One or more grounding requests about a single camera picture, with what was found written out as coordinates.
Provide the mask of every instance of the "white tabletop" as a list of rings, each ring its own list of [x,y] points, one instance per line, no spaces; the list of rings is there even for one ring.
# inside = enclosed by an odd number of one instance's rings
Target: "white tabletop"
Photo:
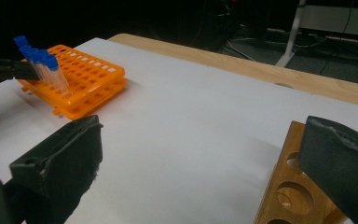
[[[123,66],[129,84],[95,114],[103,162],[67,223],[252,223],[292,120],[358,131],[358,105],[94,38],[78,50]],[[0,84],[0,179],[70,120]]]

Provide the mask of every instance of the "table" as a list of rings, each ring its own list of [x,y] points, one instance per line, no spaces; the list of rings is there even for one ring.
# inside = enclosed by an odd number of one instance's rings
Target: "table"
[[[358,84],[134,35],[109,40],[76,47],[123,66],[129,84],[95,112],[103,162],[67,223],[252,223],[292,120],[358,130]],[[0,84],[3,182],[12,161],[69,121],[51,110],[19,83]]]

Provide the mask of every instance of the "dark floor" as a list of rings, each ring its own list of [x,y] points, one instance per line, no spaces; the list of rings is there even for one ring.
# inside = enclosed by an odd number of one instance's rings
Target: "dark floor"
[[[268,30],[264,41],[241,27],[220,53],[275,64],[285,52],[289,33]],[[358,41],[337,36],[298,35],[287,68],[358,83]]]

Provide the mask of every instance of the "orange test tube rack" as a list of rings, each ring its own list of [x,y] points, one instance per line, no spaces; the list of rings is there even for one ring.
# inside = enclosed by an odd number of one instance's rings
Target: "orange test tube rack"
[[[48,49],[56,55],[72,95],[62,93],[44,81],[19,80],[23,91],[31,91],[54,107],[53,114],[80,119],[124,90],[123,67],[106,62],[65,45]]]

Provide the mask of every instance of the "wooden tube holder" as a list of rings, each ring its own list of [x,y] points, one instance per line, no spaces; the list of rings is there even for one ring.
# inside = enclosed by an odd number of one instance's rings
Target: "wooden tube holder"
[[[336,224],[347,219],[298,164],[304,130],[305,124],[292,121],[254,224]]]

